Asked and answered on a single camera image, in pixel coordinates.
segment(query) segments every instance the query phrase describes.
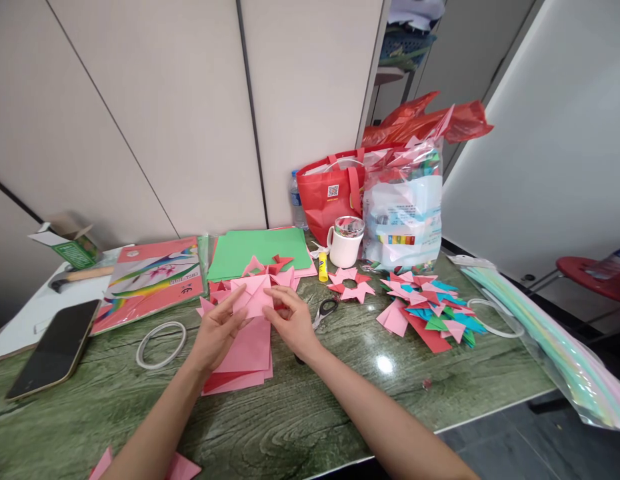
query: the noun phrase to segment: hammer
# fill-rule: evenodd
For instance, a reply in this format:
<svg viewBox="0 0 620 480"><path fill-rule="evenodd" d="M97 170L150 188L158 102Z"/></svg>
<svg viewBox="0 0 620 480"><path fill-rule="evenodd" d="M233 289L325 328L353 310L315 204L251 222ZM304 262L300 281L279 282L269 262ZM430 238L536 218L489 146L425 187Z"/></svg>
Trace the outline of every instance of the hammer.
<svg viewBox="0 0 620 480"><path fill-rule="evenodd" d="M52 288L57 293L61 293L61 287L66 283L78 280L85 280L88 278L104 277L106 275L112 275L115 270L115 266L101 267L98 269L80 270L74 272L61 272L58 275L52 277L48 282L48 287Z"/></svg>

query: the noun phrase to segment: floor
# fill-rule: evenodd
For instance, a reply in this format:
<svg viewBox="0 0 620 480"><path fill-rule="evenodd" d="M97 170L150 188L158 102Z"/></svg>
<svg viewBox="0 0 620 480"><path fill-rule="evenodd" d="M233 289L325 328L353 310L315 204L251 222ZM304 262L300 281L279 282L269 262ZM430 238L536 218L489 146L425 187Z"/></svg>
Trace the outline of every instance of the floor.
<svg viewBox="0 0 620 480"><path fill-rule="evenodd" d="M557 394L540 400L554 398ZM620 433L583 424L572 408L535 415L520 404L439 437L483 480L620 479ZM327 478L348 479L361 473L388 478L376 460Z"/></svg>

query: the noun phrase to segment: yellow glue stick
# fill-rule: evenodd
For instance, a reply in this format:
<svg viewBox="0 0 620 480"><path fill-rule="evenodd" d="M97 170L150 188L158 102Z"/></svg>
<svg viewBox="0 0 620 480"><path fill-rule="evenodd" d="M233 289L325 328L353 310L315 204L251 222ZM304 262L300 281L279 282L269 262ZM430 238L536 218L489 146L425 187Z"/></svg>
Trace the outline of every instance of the yellow glue stick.
<svg viewBox="0 0 620 480"><path fill-rule="evenodd" d="M328 281L328 266L325 252L319 254L319 281Z"/></svg>

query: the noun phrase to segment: red tote bag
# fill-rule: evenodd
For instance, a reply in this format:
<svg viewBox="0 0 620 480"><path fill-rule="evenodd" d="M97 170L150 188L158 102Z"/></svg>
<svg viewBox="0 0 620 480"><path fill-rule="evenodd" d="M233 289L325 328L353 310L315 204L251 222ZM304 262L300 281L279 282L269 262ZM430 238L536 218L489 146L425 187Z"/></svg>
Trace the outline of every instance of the red tote bag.
<svg viewBox="0 0 620 480"><path fill-rule="evenodd" d="M388 143L341 152L306 165L297 172L299 196L308 227L320 244L326 245L328 230L339 217L351 215L362 218L364 154L396 146L401 144ZM339 161L346 157L352 159Z"/></svg>

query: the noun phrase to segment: green marble table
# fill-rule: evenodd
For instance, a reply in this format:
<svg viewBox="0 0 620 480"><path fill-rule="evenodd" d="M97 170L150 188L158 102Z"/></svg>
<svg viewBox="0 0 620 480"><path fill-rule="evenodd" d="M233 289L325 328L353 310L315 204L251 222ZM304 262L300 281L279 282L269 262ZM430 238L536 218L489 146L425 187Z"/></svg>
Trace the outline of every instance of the green marble table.
<svg viewBox="0 0 620 480"><path fill-rule="evenodd" d="M481 297L443 255L435 273L458 287L462 298ZM392 298L377 276L371 285L376 297L367 296L363 305L340 304L317 334L330 351L433 431L554 388L518 339L478 335L474 350L461 345L433 355L411 327L404 338L388 333L375 318ZM298 293L312 314L332 295L316 277L302 279ZM29 353L1 361L0 479L87 479L108 445L118 452L190 351L199 323L197 303L91 339L70 380L16 403L4 402L3 396ZM507 330L489 308L479 307L477 314ZM135 363L139 342L169 320L188 328L184 350L161 370L142 370ZM170 332L152 340L147 360L162 360L178 342ZM306 478L370 456L329 390L307 366L297 364L274 329L272 355L274 378L264 385L197 402L178 451L202 466L199 478ZM428 391L425 379L432 381Z"/></svg>

